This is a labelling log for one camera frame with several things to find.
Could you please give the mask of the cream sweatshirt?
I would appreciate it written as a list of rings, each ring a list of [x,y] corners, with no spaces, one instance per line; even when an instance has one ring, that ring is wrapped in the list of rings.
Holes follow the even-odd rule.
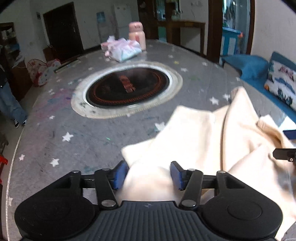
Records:
[[[178,106],[155,138],[124,147],[129,172],[119,200],[180,202],[172,161],[205,175],[223,170],[279,205],[283,222],[275,238],[281,240],[295,223],[295,165],[272,153],[293,145],[271,116],[257,115],[243,87],[233,89],[231,98],[213,112]]]

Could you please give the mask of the pink cartoon folding item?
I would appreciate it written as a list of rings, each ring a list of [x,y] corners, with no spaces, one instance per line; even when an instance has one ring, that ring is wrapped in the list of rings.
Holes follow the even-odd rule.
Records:
[[[45,85],[54,71],[61,66],[58,59],[51,60],[47,63],[39,59],[31,59],[27,63],[27,70],[35,87]]]

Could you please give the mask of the butterfly print pillow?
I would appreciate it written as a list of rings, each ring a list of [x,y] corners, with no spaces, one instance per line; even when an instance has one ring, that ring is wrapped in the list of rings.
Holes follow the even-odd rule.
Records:
[[[271,60],[264,88],[295,109],[295,71],[288,66]]]

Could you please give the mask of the grey star tablecloth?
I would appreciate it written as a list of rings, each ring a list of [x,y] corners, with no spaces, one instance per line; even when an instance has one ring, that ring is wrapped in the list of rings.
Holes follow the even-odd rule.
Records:
[[[179,105],[201,110],[216,110],[228,102],[226,95],[243,86],[259,116],[269,114],[276,124],[285,113],[270,99],[238,77],[236,70],[224,68],[183,48],[149,40],[139,61],[157,61],[173,68],[183,78],[182,89],[164,104],[130,116],[95,120],[71,108],[71,96],[81,80],[97,71],[117,67],[101,51],[80,58],[79,63],[53,75],[49,82],[31,90],[23,100],[29,119],[24,128],[10,131],[6,157],[10,169],[4,191],[4,234],[20,240],[14,221],[18,204],[72,170],[91,174],[113,167],[122,159],[121,148],[154,137],[157,125],[169,120]]]

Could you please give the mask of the blue sofa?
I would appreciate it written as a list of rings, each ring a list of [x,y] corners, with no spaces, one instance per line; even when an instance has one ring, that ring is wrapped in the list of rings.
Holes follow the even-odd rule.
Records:
[[[221,58],[221,61],[222,65],[227,63],[239,71],[240,79],[267,97],[292,121],[295,121],[295,110],[263,87],[266,80],[268,80],[268,71],[271,62],[260,56],[247,54],[224,56]]]

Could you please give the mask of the round black induction cooktop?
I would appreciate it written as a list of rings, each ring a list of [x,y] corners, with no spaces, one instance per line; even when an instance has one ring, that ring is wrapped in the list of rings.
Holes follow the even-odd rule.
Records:
[[[72,94],[71,107],[86,118],[117,118],[169,101],[182,85],[182,76],[165,64],[123,63],[82,79]]]

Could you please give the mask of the blue white cabinet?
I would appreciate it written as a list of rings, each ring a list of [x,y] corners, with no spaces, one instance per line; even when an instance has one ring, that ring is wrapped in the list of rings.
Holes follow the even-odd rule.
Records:
[[[231,28],[222,28],[220,56],[240,54],[239,40],[242,32]]]

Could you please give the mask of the red plastic stool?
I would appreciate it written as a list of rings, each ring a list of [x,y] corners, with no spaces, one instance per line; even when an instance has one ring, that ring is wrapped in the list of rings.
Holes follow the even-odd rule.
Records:
[[[0,184],[1,185],[4,184],[4,180],[6,178],[6,170],[7,170],[8,163],[9,163],[8,159],[3,154],[1,154],[0,156],[0,175],[1,175]]]

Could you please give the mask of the black flat bar on table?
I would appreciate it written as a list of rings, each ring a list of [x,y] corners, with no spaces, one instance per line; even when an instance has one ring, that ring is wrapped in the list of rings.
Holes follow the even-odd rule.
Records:
[[[58,67],[56,70],[54,70],[54,72],[59,73],[59,72],[64,71],[64,70],[66,70],[68,68],[75,67],[80,62],[81,62],[80,59],[75,59],[73,61],[68,61],[68,62],[64,63],[63,65],[61,65],[60,67]]]

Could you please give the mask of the pink tissue pack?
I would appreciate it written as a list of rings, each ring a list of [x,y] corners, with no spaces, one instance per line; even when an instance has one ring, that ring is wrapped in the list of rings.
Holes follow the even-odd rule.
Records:
[[[105,57],[117,62],[129,60],[142,52],[140,44],[135,40],[126,40],[125,38],[115,39],[109,36],[106,42],[100,44]]]

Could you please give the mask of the person in jeans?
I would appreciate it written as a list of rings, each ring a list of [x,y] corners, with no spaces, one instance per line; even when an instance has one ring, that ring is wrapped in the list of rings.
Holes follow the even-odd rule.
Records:
[[[1,65],[1,113],[13,122],[15,128],[25,126],[28,115],[11,92],[8,75]]]

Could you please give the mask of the pink thermos bottle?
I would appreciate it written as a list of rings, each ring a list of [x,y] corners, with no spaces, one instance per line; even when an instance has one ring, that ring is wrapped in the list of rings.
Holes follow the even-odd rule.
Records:
[[[145,51],[147,49],[145,33],[141,22],[131,22],[129,24],[128,36],[130,40],[135,40],[140,44],[142,51]]]

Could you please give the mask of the water dispenser with blue bottle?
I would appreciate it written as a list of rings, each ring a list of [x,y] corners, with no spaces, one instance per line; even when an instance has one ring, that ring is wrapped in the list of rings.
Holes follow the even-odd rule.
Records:
[[[108,25],[104,11],[96,13],[97,30],[100,42],[103,43],[109,36]]]

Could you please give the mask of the dark wooden side table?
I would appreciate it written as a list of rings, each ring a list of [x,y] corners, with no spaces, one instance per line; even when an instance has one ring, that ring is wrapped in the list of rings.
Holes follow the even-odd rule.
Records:
[[[205,23],[186,20],[157,20],[157,26],[166,30],[166,42],[184,48],[204,57]],[[185,46],[186,42],[195,41],[199,44],[199,51]]]

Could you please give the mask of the dark wooden door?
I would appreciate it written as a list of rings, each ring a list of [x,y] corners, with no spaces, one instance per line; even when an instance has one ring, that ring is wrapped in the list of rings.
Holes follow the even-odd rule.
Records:
[[[64,62],[83,52],[73,2],[44,13],[43,19],[50,46],[59,60]]]

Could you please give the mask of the white refrigerator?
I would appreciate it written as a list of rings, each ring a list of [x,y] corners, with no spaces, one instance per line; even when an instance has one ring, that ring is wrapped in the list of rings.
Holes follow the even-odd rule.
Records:
[[[128,39],[129,24],[132,22],[130,6],[127,4],[114,4],[115,35],[118,39]]]

